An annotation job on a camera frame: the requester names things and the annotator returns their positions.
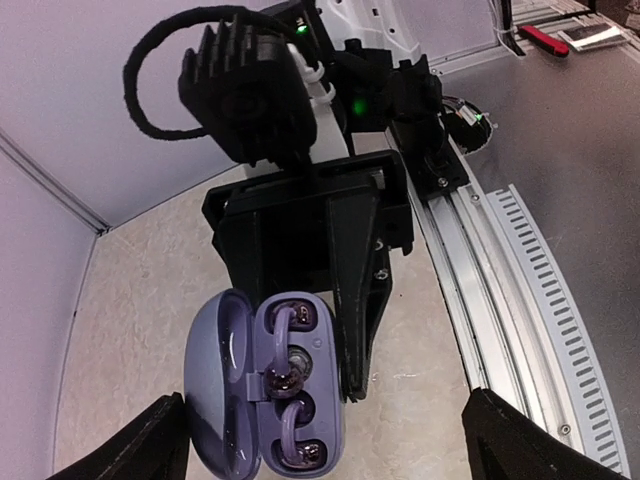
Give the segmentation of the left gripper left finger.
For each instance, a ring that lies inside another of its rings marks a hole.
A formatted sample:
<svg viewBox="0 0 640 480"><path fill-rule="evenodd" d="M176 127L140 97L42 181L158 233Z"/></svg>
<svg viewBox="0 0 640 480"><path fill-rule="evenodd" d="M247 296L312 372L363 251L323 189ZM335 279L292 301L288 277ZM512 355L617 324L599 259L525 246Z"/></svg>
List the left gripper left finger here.
<svg viewBox="0 0 640 480"><path fill-rule="evenodd" d="M186 478L190 437L183 397L163 395L98 449L51 480Z"/></svg>

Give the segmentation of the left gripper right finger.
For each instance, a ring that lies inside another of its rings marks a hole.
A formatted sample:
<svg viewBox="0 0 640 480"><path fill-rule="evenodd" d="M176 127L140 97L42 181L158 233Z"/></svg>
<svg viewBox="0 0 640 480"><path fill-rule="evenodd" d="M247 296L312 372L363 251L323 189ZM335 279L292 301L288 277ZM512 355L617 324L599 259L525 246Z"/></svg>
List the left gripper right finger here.
<svg viewBox="0 0 640 480"><path fill-rule="evenodd" d="M472 391L462 423L473 480L623 477L553 438L490 389Z"/></svg>

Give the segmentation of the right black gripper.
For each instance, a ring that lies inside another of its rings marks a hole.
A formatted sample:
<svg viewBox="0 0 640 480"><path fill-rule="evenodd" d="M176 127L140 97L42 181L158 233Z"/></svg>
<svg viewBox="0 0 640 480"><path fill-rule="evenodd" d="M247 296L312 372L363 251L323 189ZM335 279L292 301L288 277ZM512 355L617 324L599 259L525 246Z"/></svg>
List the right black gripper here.
<svg viewBox="0 0 640 480"><path fill-rule="evenodd" d="M343 396L367 396L388 302L388 246L414 239L400 155L383 150L214 187L202 213L234 288L254 307L289 291L333 292Z"/></svg>

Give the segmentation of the blue-grey earbud charging case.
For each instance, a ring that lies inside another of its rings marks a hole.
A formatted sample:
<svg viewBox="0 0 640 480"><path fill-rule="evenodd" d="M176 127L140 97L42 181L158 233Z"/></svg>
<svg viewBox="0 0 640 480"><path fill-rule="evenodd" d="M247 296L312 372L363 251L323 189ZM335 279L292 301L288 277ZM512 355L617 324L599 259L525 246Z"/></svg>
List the blue-grey earbud charging case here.
<svg viewBox="0 0 640 480"><path fill-rule="evenodd" d="M268 316L285 301L311 304L317 325L291 333L313 368L294 397L266 394L271 363ZM191 325L185 350L184 393L192 444L219 479L253 479L261 464L295 479L318 478L344 448L344 400L333 332L334 315L320 297L301 291L273 295L259 307L236 289L211 298Z"/></svg>

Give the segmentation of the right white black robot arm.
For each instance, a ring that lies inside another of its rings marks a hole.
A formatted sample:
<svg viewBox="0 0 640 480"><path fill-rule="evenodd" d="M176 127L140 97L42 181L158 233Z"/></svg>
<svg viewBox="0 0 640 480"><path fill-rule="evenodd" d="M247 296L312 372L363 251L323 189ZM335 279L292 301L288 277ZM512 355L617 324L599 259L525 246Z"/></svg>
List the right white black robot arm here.
<svg viewBox="0 0 640 480"><path fill-rule="evenodd" d="M348 39L329 45L311 1L311 23L296 46L314 70L339 117L339 137L391 130L398 152L385 150L313 163L318 125L302 77L284 50L290 7L275 16L235 13L219 33L201 84L212 134L233 136L233 156L249 165L268 160L277 171L210 190L202 212L234 287L259 303L286 291L331 291L341 388L352 401L367 393L371 351L392 289L389 253L409 254L414 241L406 160L429 151L419 128L437 126L441 84L426 58L394 63L389 51Z"/></svg>

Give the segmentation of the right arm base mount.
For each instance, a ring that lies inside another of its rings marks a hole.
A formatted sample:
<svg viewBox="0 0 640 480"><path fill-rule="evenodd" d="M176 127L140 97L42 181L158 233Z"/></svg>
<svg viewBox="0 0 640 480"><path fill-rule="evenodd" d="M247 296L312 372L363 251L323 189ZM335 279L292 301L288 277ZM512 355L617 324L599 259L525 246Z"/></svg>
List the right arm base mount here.
<svg viewBox="0 0 640 480"><path fill-rule="evenodd" d="M421 120L394 120L390 131L423 202L469 184L462 158L483 149L497 125L472 102L446 95L441 110Z"/></svg>

